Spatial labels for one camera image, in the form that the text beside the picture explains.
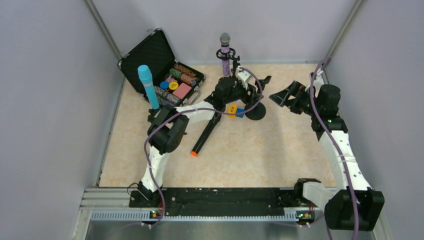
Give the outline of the purple glitter microphone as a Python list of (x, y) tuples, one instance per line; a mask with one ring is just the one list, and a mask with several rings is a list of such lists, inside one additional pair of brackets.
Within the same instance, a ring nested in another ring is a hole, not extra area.
[(220, 56), (222, 63), (222, 73), (224, 77), (228, 77), (230, 75), (230, 60), (229, 60), (229, 52), (230, 52), (230, 35), (227, 32), (224, 32), (220, 35)]

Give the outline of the black tripod mic stand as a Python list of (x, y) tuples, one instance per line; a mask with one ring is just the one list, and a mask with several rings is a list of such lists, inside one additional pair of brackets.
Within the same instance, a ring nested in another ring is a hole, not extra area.
[(167, 110), (164, 107), (158, 109), (149, 109), (147, 121), (152, 125), (159, 126), (167, 119)]

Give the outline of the teal blue microphone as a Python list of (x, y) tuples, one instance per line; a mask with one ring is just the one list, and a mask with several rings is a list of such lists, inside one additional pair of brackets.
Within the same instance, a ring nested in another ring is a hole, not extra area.
[(150, 68), (142, 64), (137, 68), (137, 73), (140, 82), (142, 83), (151, 108), (157, 110), (160, 107), (158, 97), (156, 95), (155, 86), (153, 84), (153, 75)]

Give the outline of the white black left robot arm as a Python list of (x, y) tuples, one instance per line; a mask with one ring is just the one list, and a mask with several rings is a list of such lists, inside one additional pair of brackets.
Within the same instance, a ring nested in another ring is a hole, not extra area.
[(164, 105), (161, 109), (151, 110), (148, 121), (151, 123), (145, 141), (147, 167), (144, 176), (137, 184), (141, 193), (151, 194), (163, 185), (164, 170), (168, 159), (175, 151), (186, 129), (192, 124), (207, 121), (202, 135), (193, 150), (198, 152), (208, 139), (212, 130), (225, 114), (226, 106), (236, 101), (245, 104), (244, 110), (237, 116), (244, 115), (250, 120), (258, 121), (265, 117), (266, 108), (261, 103), (265, 86), (271, 81), (269, 75), (256, 80), (254, 84), (243, 82), (234, 77), (222, 77), (218, 80), (214, 91), (203, 101), (185, 107)]

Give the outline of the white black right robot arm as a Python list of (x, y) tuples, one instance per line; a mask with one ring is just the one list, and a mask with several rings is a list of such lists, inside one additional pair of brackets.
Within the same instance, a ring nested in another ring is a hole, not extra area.
[(324, 148), (333, 173), (335, 191), (315, 179), (298, 179), (301, 197), (320, 210), (331, 230), (372, 231), (385, 203), (384, 195), (371, 187), (351, 149), (348, 128), (339, 116), (339, 87), (326, 84), (320, 75), (309, 86), (293, 81), (269, 98), (292, 113), (311, 117), (311, 128)]

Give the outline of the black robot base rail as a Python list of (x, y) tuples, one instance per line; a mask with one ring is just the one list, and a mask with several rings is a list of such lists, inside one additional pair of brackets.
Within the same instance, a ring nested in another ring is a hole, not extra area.
[(284, 187), (169, 187), (161, 193), (130, 193), (129, 207), (154, 208), (170, 217), (279, 217), (297, 210), (295, 217), (310, 218), (317, 207)]

